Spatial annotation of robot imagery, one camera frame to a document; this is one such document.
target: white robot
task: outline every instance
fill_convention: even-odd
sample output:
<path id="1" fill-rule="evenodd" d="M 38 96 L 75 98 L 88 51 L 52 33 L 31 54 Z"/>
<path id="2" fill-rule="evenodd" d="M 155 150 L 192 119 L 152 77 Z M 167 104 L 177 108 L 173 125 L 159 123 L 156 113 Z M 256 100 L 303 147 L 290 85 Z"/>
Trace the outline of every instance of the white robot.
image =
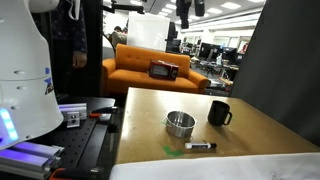
<path id="1" fill-rule="evenodd" d="M 80 0 L 75 5 L 79 17 Z M 63 116 L 53 89 L 49 48 L 30 12 L 59 0 L 0 0 L 0 150 L 57 128 Z"/>

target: blue light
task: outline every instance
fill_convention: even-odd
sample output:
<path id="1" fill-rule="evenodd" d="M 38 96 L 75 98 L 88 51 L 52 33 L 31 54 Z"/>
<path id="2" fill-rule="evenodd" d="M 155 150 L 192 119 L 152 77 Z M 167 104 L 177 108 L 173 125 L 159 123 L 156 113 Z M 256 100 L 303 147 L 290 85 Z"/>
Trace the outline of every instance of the blue light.
<path id="1" fill-rule="evenodd" d="M 17 131 L 16 131 L 14 124 L 11 120 L 9 112 L 4 108 L 0 109 L 0 119 L 3 120 L 3 123 L 5 124 L 5 127 L 8 131 L 9 136 L 10 136 L 10 139 L 12 141 L 17 140 L 19 138 Z"/>

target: metal bowl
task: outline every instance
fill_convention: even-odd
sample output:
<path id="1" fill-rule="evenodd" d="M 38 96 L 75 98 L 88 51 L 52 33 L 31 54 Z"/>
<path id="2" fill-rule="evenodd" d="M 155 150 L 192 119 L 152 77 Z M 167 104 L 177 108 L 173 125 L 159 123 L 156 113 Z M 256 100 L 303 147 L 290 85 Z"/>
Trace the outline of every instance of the metal bowl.
<path id="1" fill-rule="evenodd" d="M 182 111 L 171 111 L 166 117 L 167 132 L 177 137 L 190 137 L 196 120 Z"/>

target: ceiling light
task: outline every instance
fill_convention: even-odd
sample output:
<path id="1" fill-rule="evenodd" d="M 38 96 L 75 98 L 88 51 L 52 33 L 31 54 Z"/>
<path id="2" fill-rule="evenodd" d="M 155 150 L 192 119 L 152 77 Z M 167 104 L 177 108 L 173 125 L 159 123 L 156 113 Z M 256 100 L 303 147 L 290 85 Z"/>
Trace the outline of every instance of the ceiling light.
<path id="1" fill-rule="evenodd" d="M 197 16 L 195 16 L 195 15 L 190 15 L 189 18 L 190 18 L 190 19 L 194 19 L 194 20 L 200 19 L 199 17 L 197 17 Z"/>
<path id="2" fill-rule="evenodd" d="M 134 1 L 134 0 L 131 0 L 130 3 L 134 4 L 134 5 L 138 5 L 138 6 L 141 6 L 141 4 L 142 4 L 142 2 Z"/>
<path id="3" fill-rule="evenodd" d="M 164 13 L 164 12 L 159 12 L 159 14 L 162 16 L 168 16 L 168 13 Z"/>
<path id="4" fill-rule="evenodd" d="M 264 2 L 266 0 L 248 0 L 248 1 L 251 1 L 251 2 L 254 2 L 254 3 L 258 3 L 258 2 Z"/>
<path id="5" fill-rule="evenodd" d="M 227 9 L 238 9 L 239 7 L 241 7 L 239 4 L 235 4 L 232 2 L 226 2 L 226 3 L 222 4 L 221 6 L 224 8 L 227 8 Z"/>
<path id="6" fill-rule="evenodd" d="M 222 13 L 222 11 L 220 9 L 216 9 L 216 8 L 210 8 L 207 10 L 208 12 L 214 13 L 214 14 L 220 14 Z"/>
<path id="7" fill-rule="evenodd" d="M 167 5 L 166 5 L 166 8 L 169 8 L 169 9 L 177 9 L 177 6 L 176 6 L 176 5 L 173 5 L 173 4 L 167 4 Z"/>
<path id="8" fill-rule="evenodd" d="M 172 10 L 171 10 L 171 9 L 162 8 L 162 11 L 163 11 L 163 12 L 166 12 L 166 13 L 172 13 Z"/>

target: wooden table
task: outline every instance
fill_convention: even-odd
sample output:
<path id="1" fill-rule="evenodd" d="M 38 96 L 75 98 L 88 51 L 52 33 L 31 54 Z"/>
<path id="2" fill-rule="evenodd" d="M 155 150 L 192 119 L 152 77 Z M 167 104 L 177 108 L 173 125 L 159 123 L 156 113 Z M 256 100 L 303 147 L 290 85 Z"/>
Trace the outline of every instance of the wooden table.
<path id="1" fill-rule="evenodd" d="M 233 119 L 215 127 L 207 121 L 211 102 L 228 103 Z M 170 111 L 184 111 L 197 119 L 192 141 L 215 142 L 216 149 L 185 149 L 190 138 L 167 133 L 162 120 Z M 171 152 L 183 152 L 174 157 Z M 259 110 L 236 98 L 130 88 L 116 164 L 215 156 L 319 152 L 320 148 Z"/>

